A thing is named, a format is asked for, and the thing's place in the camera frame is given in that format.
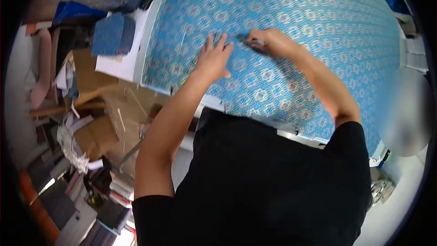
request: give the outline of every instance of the person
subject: person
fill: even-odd
[[[194,157],[176,192],[172,160],[208,87],[229,77],[233,43],[212,35],[188,79],[148,129],[135,168],[139,245],[352,245],[371,202],[368,153],[358,105],[303,45],[276,29],[251,30],[251,46],[292,61],[330,113],[335,132],[317,149],[249,118],[204,109]]]

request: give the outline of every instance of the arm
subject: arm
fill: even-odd
[[[223,34],[214,48],[212,35],[208,35],[207,44],[202,47],[193,72],[147,130],[136,159],[135,199],[149,195],[174,195],[171,179],[174,154],[208,87],[221,77],[230,77],[225,68],[233,43],[225,47],[225,42],[226,34]]]
[[[336,128],[349,121],[361,123],[358,105],[346,86],[303,45],[295,43],[277,29],[251,30],[247,41],[252,40],[264,41],[264,46],[255,43],[253,47],[287,58],[302,70],[334,119]]]

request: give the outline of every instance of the geometric pattern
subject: geometric pattern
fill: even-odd
[[[142,84],[177,90],[194,68],[206,35],[234,41],[227,68],[207,94],[225,112],[256,113],[298,125],[304,138],[329,139],[334,123],[291,62],[254,52],[241,42],[252,28],[275,27],[336,74],[357,101],[371,156],[379,143],[376,90],[399,67],[399,30],[384,0],[163,0],[149,44]]]

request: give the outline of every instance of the wooden stick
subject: wooden stick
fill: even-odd
[[[83,105],[78,106],[77,110],[98,110],[98,109],[105,109],[105,102],[88,102]],[[36,117],[45,117],[47,115],[56,115],[56,114],[62,114],[67,113],[71,111],[70,109],[67,109],[65,107],[50,107],[50,108],[44,108],[39,110],[31,110],[29,112],[30,117],[36,118]]]

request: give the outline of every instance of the hand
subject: hand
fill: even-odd
[[[217,46],[214,47],[212,34],[208,34],[206,45],[201,49],[193,73],[200,74],[209,83],[213,83],[222,77],[231,77],[231,73],[226,69],[226,62],[234,48],[234,43],[230,42],[225,47],[226,38],[227,34],[222,34]]]
[[[249,32],[246,41],[264,41],[264,46],[253,43],[250,46],[261,51],[266,51],[274,57],[284,57],[293,60],[300,54],[306,52],[303,45],[292,41],[288,36],[278,29],[255,30]]]

